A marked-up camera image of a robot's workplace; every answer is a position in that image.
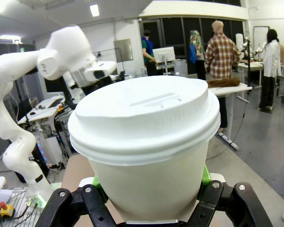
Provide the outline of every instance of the blue jacket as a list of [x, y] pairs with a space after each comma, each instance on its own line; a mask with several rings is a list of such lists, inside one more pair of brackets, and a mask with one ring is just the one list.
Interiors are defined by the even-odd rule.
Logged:
[[197, 61], [197, 50], [195, 49], [195, 45], [194, 44], [190, 44], [189, 60], [193, 64], [195, 64], [195, 62]]

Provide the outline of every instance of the black pants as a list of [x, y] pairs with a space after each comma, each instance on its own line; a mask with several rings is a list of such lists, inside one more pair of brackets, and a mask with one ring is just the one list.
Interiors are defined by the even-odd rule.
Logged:
[[265, 109], [266, 106], [272, 106], [274, 101], [275, 78], [263, 77], [260, 109]]
[[195, 62], [195, 70], [197, 71], [198, 79], [206, 80], [204, 60], [197, 60]]
[[148, 76], [157, 76], [157, 66], [154, 62], [146, 62], [145, 65]]
[[218, 98], [220, 103], [220, 115], [221, 115], [221, 128], [227, 128], [227, 110], [226, 110], [226, 98]]

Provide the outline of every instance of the white paper cup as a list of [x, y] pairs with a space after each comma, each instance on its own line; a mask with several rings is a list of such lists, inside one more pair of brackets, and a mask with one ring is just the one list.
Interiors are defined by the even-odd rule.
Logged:
[[101, 88], [79, 102], [68, 124], [73, 147], [123, 219], [149, 221], [187, 221], [219, 126], [207, 83], [173, 76]]

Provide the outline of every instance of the mannequin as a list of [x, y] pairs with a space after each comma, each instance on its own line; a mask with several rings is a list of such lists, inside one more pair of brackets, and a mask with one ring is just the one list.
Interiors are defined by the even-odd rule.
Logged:
[[[236, 44], [223, 33], [222, 21], [212, 24], [214, 36], [208, 42], [205, 53], [205, 69], [213, 79], [228, 79], [231, 77], [232, 66], [238, 65], [241, 52]], [[226, 98], [218, 98], [220, 103], [221, 125], [218, 132], [227, 128]]]
[[216, 20], [215, 22], [213, 22], [212, 26], [213, 26], [213, 32], [215, 34], [223, 33], [224, 24], [222, 21]]

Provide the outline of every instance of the green shirt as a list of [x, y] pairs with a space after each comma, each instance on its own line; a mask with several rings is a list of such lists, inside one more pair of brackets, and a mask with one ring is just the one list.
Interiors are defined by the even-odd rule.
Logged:
[[[147, 43], [146, 43], [145, 40], [142, 40], [142, 49], [147, 50]], [[144, 62], [148, 63], [149, 61], [150, 61], [150, 59], [144, 56]]]

